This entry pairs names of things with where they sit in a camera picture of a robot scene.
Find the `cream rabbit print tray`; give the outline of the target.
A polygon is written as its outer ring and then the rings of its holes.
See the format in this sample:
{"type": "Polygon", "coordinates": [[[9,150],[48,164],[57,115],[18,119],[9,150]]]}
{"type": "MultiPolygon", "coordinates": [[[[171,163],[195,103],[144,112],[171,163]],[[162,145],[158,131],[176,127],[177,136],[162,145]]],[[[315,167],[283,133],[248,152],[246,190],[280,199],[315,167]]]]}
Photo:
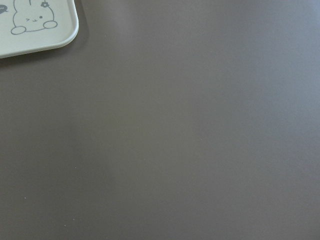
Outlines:
{"type": "Polygon", "coordinates": [[[79,19],[74,0],[2,0],[2,59],[66,46],[77,36],[79,19]]]}

